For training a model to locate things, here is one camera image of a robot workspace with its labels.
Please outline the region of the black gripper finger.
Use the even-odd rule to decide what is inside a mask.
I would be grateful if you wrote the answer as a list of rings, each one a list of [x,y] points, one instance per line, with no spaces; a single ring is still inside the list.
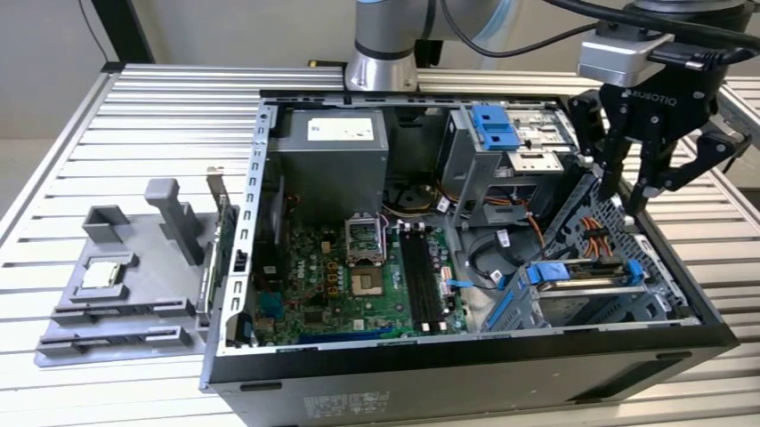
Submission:
[[[651,198],[664,190],[682,189],[732,157],[742,145],[743,143],[726,133],[707,132],[698,138],[696,158],[690,163],[672,167],[670,162],[675,145],[666,146],[659,142],[646,141],[642,144],[639,176],[628,198],[627,213],[640,214]]]
[[[568,102],[580,151],[602,167],[599,197],[610,199],[618,189],[628,154],[628,105],[604,106],[599,90],[588,90]]]

